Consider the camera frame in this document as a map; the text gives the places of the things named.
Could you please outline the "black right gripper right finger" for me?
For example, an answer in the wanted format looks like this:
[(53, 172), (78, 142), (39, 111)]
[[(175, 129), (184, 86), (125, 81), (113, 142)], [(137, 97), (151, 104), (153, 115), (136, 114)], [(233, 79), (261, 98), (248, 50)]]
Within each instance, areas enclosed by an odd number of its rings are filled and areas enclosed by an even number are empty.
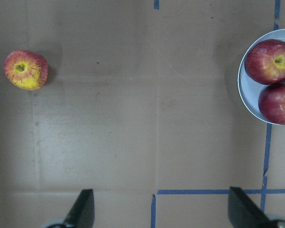
[(284, 219), (270, 219), (240, 187), (230, 187), (228, 219), (234, 228), (285, 228)]

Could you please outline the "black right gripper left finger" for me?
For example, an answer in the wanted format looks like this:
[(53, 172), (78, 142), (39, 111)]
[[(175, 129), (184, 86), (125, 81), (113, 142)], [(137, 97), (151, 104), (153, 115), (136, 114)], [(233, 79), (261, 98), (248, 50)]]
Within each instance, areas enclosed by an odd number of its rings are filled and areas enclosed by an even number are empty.
[(92, 228), (95, 220), (93, 189), (81, 190), (63, 224), (66, 228)]

